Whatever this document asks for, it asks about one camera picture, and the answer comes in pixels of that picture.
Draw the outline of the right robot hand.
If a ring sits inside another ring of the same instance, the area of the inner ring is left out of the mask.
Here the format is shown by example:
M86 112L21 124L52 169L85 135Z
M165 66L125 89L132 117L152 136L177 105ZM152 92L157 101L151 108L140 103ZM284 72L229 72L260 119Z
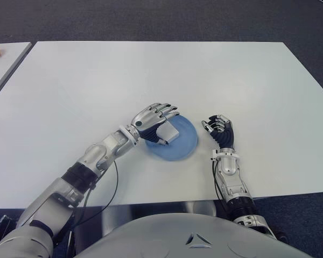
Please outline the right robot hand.
M209 117L209 121L202 121L202 127L218 143L220 148L234 149L234 131L231 121L224 115Z

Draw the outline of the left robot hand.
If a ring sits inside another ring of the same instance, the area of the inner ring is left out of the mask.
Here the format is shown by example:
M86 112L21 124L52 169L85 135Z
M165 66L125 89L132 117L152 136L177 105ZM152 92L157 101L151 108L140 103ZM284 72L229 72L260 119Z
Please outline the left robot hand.
M157 135L157 129L171 118L178 116L177 107L169 103L154 103L143 109L131 121L139 137L159 145L168 145L168 141Z

